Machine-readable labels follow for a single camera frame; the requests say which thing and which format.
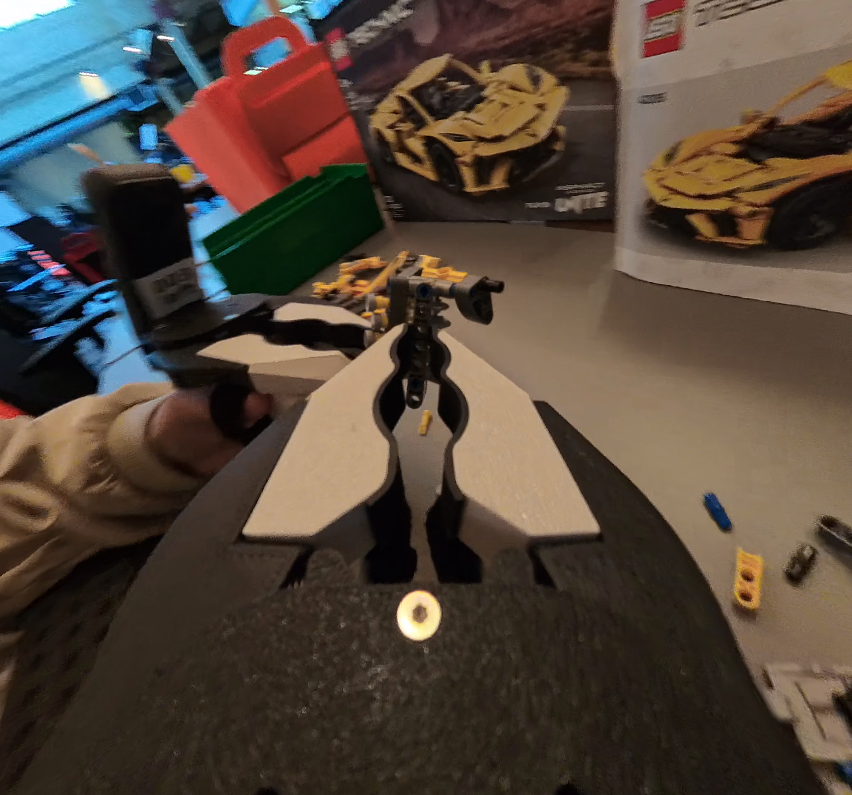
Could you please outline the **long dark grey beam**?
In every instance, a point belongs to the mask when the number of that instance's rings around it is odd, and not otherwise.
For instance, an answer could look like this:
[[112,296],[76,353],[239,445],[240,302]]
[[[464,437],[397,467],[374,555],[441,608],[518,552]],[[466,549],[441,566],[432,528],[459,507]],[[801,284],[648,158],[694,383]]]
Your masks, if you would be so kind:
[[851,526],[836,516],[824,514],[815,522],[816,533],[840,554],[851,558]]

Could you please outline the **grey desk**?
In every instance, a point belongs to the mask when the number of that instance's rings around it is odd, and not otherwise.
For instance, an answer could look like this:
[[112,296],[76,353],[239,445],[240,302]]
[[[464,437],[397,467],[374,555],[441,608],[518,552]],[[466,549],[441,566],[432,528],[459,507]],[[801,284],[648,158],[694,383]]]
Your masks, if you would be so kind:
[[[850,523],[850,317],[669,288],[612,269],[586,227],[389,223],[355,250],[407,249],[506,282],[487,326],[451,334],[547,401],[653,503],[712,587],[749,669],[850,665],[850,559],[815,533]],[[715,493],[724,533],[702,501]],[[785,566],[818,551],[801,585]],[[761,607],[732,599],[737,548],[764,559]]]

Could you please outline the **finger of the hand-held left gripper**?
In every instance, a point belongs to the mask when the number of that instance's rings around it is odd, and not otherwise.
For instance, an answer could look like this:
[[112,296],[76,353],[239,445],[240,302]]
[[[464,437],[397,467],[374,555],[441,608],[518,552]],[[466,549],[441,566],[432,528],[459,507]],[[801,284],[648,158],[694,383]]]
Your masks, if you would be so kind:
[[310,396],[351,362],[339,351],[274,345],[258,334],[211,343],[199,349],[198,356],[237,375],[242,370],[257,393],[278,403]]
[[355,314],[326,302],[287,301],[261,325],[261,336],[278,346],[314,351],[363,351],[372,332]]

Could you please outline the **person's left forearm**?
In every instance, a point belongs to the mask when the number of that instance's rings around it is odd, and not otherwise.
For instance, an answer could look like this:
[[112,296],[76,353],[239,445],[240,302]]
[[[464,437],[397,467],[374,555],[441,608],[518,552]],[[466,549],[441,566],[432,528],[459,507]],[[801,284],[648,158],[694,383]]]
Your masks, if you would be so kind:
[[102,550],[163,534],[205,485],[149,446],[169,384],[129,384],[1,425],[1,617]]

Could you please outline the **yellow toy car section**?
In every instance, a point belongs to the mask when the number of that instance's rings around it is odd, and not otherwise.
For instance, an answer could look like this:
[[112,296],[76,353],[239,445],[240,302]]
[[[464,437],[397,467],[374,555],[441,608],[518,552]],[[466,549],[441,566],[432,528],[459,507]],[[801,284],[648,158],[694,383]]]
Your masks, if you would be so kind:
[[385,316],[390,305],[389,282],[395,276],[432,278],[457,284],[468,273],[443,264],[440,257],[401,251],[389,261],[382,257],[347,257],[336,279],[313,283],[312,297],[340,306],[367,320]]

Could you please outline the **pile of toy bricks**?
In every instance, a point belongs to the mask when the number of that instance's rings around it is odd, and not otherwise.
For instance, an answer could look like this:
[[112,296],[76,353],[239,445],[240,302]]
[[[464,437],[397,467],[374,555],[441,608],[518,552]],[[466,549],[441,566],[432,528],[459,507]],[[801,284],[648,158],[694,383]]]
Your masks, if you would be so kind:
[[793,731],[825,791],[849,794],[850,666],[774,662],[762,674],[770,711]]

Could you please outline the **dark toy car box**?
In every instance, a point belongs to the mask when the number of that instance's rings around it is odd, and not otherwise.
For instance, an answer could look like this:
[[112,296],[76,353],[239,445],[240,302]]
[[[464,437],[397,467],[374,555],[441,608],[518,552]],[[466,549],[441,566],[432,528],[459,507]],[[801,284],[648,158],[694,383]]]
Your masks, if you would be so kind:
[[400,221],[611,221],[616,0],[353,0],[323,24]]

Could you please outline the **person's left hand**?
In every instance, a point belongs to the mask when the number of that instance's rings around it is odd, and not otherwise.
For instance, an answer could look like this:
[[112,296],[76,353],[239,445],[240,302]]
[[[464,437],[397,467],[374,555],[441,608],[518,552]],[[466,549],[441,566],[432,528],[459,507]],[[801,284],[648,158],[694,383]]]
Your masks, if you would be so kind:
[[165,396],[146,427],[146,443],[171,469],[208,480],[233,460],[245,443],[225,436],[210,415],[209,388],[178,389]]

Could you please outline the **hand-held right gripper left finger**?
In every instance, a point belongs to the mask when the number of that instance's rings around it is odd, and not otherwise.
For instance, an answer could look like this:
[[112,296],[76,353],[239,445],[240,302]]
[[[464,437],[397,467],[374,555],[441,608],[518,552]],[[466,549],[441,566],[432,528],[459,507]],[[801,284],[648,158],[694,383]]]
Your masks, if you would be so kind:
[[374,583],[413,577],[394,429],[406,409],[397,325],[309,397],[243,526],[252,543],[334,549]]

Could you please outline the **white instruction booklet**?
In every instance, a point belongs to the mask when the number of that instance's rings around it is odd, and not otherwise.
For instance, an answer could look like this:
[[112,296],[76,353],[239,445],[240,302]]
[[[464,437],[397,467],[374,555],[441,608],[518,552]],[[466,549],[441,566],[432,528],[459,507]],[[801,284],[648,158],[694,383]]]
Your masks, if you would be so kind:
[[618,0],[614,268],[850,315],[851,0]]

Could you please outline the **yellow holed toy brick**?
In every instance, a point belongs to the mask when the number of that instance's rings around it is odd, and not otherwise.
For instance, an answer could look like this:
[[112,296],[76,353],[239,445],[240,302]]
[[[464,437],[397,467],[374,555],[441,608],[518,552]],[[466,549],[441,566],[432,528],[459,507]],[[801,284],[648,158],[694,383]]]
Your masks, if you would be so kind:
[[734,562],[732,599],[734,606],[743,612],[755,613],[761,607],[764,559],[737,548]]

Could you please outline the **black toy pin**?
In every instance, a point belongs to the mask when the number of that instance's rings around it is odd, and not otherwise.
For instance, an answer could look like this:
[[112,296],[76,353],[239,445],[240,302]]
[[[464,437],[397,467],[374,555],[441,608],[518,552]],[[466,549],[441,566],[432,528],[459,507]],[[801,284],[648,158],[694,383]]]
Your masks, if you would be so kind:
[[812,572],[818,551],[814,545],[803,543],[789,557],[785,566],[785,577],[792,585],[801,585]]

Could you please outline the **black office chair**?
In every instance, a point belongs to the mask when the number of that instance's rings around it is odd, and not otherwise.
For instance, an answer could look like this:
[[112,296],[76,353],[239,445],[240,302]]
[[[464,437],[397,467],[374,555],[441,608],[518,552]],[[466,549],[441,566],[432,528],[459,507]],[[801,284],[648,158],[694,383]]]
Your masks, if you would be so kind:
[[67,268],[17,248],[1,262],[1,400],[37,416],[97,391],[115,316],[115,282],[79,281]]

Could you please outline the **grey toy brick assembly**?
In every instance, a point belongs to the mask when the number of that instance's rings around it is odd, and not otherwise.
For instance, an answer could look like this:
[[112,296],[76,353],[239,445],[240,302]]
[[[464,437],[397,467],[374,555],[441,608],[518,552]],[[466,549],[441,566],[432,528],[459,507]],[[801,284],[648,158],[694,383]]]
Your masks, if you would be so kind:
[[430,384],[442,384],[452,359],[440,333],[450,326],[444,311],[455,306],[462,317],[476,324],[493,321],[493,295],[505,282],[464,274],[459,282],[418,275],[397,275],[389,284],[389,331],[401,327],[391,349],[399,366],[405,404],[420,408]]

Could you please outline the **dark green bin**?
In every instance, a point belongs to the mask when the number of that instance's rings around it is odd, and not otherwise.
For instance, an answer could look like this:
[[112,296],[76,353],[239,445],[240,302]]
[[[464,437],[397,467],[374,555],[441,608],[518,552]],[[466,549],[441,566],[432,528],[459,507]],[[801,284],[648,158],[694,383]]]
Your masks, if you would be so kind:
[[336,164],[203,239],[233,295],[284,296],[384,227],[368,167]]

